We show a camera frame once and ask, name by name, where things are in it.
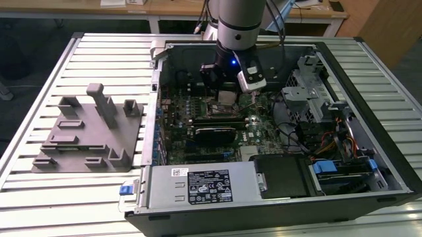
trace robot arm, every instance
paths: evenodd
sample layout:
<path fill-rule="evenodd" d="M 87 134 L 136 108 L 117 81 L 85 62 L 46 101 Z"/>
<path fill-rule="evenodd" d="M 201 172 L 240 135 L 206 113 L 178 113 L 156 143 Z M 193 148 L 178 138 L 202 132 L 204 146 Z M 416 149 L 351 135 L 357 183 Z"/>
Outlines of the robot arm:
<path fill-rule="evenodd" d="M 262 65 L 257 56 L 257 38 L 266 0 L 220 2 L 217 63 L 224 71 L 238 65 L 236 76 L 244 92 L 266 86 Z"/>
<path fill-rule="evenodd" d="M 284 1 L 282 11 L 289 13 L 294 0 Z M 218 18 L 217 54 L 214 64 L 204 65 L 202 76 L 206 86 L 217 91 L 226 81 L 245 93 L 266 86 L 256 46 L 265 7 L 266 0 L 210 0 L 213 17 Z"/>

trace metal bracket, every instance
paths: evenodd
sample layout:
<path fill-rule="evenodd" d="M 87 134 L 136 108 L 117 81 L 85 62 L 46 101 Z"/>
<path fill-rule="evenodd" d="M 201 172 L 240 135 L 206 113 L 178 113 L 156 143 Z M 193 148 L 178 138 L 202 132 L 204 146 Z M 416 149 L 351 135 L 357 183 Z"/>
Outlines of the metal bracket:
<path fill-rule="evenodd" d="M 140 179 L 125 181 L 121 186 L 121 198 L 120 198 L 120 212 L 133 211 L 137 204 L 126 204 L 126 197 L 138 193 L 140 190 Z"/>
<path fill-rule="evenodd" d="M 349 107 L 349 104 L 347 101 L 335 102 L 329 105 L 329 110 L 339 110 L 343 111 L 347 107 Z"/>
<path fill-rule="evenodd" d="M 168 54 L 165 40 L 156 40 L 152 42 L 150 54 L 153 60 L 161 59 Z"/>

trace power supply label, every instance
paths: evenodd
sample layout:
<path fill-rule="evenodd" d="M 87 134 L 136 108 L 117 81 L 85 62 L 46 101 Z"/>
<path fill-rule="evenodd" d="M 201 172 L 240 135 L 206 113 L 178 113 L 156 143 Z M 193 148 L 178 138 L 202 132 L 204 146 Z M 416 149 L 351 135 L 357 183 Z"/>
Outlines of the power supply label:
<path fill-rule="evenodd" d="M 229 170 L 188 173 L 189 202 L 193 205 L 233 201 Z"/>

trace floor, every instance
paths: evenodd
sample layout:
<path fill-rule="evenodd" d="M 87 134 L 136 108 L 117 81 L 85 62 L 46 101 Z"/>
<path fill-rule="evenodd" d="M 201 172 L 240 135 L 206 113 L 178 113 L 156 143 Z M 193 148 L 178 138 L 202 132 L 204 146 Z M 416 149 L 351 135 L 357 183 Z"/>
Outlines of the floor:
<path fill-rule="evenodd" d="M 161 22 L 164 33 L 190 34 L 196 22 Z M 50 76 L 53 68 L 66 48 L 74 32 L 91 33 L 150 33 L 148 21 L 130 20 L 65 20 L 63 27 L 58 28 L 55 21 L 49 19 L 0 19 L 0 52 L 2 36 L 13 36 L 21 45 L 22 52 L 31 65 L 31 74 L 21 80 L 5 80 L 15 98 L 11 101 L 0 100 L 0 154 L 7 149 L 21 123 L 37 99 L 42 86 Z M 422 102 L 422 42 L 420 41 L 401 64 L 393 70 L 405 87 Z"/>

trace orange wire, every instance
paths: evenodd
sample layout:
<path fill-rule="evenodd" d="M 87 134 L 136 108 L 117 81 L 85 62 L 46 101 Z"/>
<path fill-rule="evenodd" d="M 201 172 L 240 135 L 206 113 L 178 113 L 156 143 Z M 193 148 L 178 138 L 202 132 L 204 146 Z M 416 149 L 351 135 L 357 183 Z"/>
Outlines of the orange wire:
<path fill-rule="evenodd" d="M 332 134 L 335 132 L 327 132 L 324 135 L 322 135 L 322 138 L 321 138 L 321 146 L 324 146 L 324 142 L 325 142 L 325 137 Z"/>
<path fill-rule="evenodd" d="M 348 140 L 351 140 L 351 142 L 352 142 L 352 151 L 355 153 L 355 157 L 359 157 L 359 155 L 357 155 L 357 150 L 359 150 L 359 148 L 357 148 L 357 141 L 356 141 L 356 139 L 353 139 L 349 136 L 348 136 Z"/>

